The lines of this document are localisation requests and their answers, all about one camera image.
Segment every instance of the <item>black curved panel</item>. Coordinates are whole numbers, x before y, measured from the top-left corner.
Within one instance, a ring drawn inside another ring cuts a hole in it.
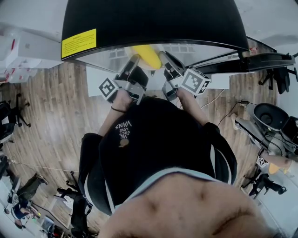
[[[246,73],[292,66],[296,63],[291,55],[280,53],[262,53],[243,59],[211,62],[194,68],[204,74],[215,73]]]
[[[276,131],[281,130],[289,118],[283,109],[269,103],[258,104],[254,109],[254,115],[265,126]]]
[[[62,40],[92,29],[96,29],[96,47],[64,59],[155,43],[248,50],[234,0],[69,0]]]

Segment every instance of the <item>black chair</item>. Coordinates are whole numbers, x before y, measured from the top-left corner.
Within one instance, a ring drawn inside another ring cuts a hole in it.
[[[67,180],[66,184],[70,188],[58,188],[57,192],[60,194],[60,196],[55,195],[54,197],[58,200],[66,201],[65,196],[68,196],[74,200],[73,214],[71,215],[70,223],[73,226],[71,233],[75,238],[96,237],[98,233],[90,232],[87,226],[87,215],[90,214],[92,205],[90,205],[82,195],[78,183],[74,177],[74,172],[71,172],[71,176],[73,177],[74,185],[69,184],[69,181]]]
[[[286,187],[283,187],[281,185],[278,185],[274,183],[272,180],[269,179],[269,175],[267,173],[263,173],[259,176],[258,179],[256,177],[260,174],[260,170],[257,170],[255,175],[252,178],[247,178],[249,179],[249,183],[244,186],[243,188],[246,188],[249,184],[253,184],[253,188],[251,192],[249,193],[249,196],[254,196],[253,199],[256,199],[260,192],[262,191],[263,188],[266,189],[265,194],[269,191],[269,189],[272,189],[275,192],[278,192],[279,195],[284,194],[287,189]]]
[[[296,76],[296,81],[298,82],[297,70],[289,70],[287,67],[267,69],[267,76],[264,81],[259,81],[259,85],[264,85],[269,80],[269,89],[273,90],[273,79],[276,81],[278,86],[279,94],[283,94],[285,91],[289,92],[290,86],[290,76],[289,73],[292,73]]]
[[[20,120],[25,123],[26,126],[31,127],[30,123],[27,123],[21,115],[21,111],[24,107],[19,107],[19,97],[21,94],[16,95],[16,106],[14,108],[10,107],[11,101],[0,102],[0,147],[9,140],[14,132],[14,126],[17,124],[19,127],[22,126]]]

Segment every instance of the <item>hair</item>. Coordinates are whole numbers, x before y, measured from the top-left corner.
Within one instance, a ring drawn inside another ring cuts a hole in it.
[[[18,227],[20,230],[23,229],[23,225],[19,225],[19,224],[17,224],[16,222],[14,222],[14,224],[15,224],[15,226]]]

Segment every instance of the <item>bracelet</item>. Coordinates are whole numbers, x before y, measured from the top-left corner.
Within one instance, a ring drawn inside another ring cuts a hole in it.
[[[111,109],[112,109],[112,110],[114,110],[114,111],[116,111],[116,112],[122,112],[122,113],[126,113],[125,111],[122,111],[122,110],[115,109],[115,108],[113,108],[112,106],[111,106]]]

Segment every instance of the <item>yellow object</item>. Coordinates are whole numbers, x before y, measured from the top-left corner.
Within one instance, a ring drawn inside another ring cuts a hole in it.
[[[133,49],[152,68],[160,69],[162,67],[162,62],[150,45],[133,46]]]
[[[276,166],[273,163],[270,163],[269,165],[269,174],[275,174],[280,169],[280,167]]]
[[[62,58],[96,47],[96,29],[80,33],[62,41]]]

